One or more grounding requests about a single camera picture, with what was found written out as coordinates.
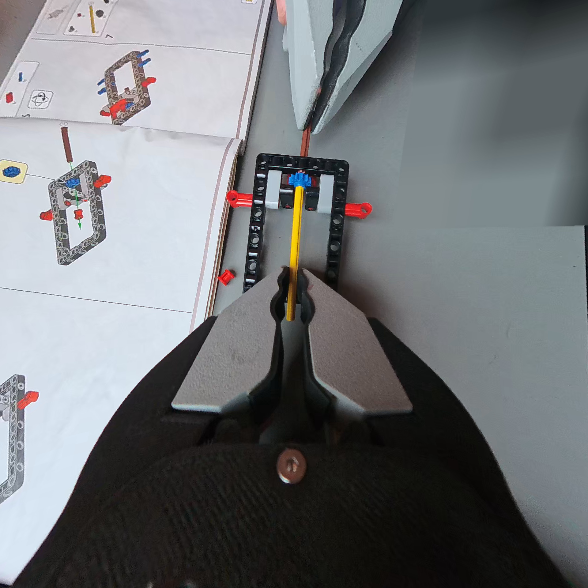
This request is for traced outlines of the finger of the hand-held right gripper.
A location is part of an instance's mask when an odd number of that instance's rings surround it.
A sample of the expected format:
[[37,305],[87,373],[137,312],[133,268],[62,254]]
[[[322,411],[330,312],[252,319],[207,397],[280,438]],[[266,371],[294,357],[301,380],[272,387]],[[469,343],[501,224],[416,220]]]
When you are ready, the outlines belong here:
[[346,1],[341,33],[315,106],[318,134],[349,98],[393,33],[403,1]]
[[353,36],[367,1],[278,1],[299,130],[322,130],[368,68]]

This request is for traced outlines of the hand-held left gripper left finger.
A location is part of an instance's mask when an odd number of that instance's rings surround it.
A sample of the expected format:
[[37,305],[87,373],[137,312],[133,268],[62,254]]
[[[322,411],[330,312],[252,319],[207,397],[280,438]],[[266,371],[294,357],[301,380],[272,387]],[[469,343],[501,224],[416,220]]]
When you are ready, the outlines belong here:
[[172,401],[176,410],[270,417],[279,404],[289,268],[277,270],[217,317]]

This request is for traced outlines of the lego instruction booklet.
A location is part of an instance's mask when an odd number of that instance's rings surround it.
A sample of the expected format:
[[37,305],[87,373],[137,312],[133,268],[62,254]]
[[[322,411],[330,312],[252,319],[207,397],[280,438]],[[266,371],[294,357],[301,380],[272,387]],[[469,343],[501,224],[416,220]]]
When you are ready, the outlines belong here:
[[271,1],[47,1],[1,76],[1,516],[210,315]]

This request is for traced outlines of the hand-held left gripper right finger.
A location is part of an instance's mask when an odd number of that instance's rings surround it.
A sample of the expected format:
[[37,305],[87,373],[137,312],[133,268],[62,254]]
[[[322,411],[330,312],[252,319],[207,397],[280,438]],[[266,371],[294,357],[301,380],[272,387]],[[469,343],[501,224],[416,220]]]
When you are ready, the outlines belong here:
[[366,315],[310,271],[299,271],[306,401],[316,420],[412,412]]

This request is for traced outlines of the black lego frame assembly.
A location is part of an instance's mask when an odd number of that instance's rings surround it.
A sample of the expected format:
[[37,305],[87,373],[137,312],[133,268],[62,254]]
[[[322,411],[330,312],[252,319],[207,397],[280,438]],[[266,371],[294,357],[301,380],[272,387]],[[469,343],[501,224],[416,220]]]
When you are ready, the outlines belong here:
[[337,290],[345,219],[364,219],[372,211],[368,202],[347,202],[349,164],[340,159],[261,153],[256,158],[253,193],[241,194],[231,190],[226,194],[232,208],[250,209],[243,292],[250,290],[261,279],[263,230],[267,213],[269,210],[293,209],[295,188],[289,185],[288,178],[299,171],[312,179],[312,185],[304,190],[305,210],[329,216],[323,281]]

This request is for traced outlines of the yellow lego axle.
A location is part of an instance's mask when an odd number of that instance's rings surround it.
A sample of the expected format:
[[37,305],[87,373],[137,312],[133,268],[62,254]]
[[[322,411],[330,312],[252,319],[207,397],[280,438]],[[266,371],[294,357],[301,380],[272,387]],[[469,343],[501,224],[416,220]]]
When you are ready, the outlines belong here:
[[289,289],[286,308],[286,319],[289,322],[294,321],[296,318],[296,305],[298,295],[299,247],[304,190],[305,189],[303,187],[295,187],[292,235],[290,244]]

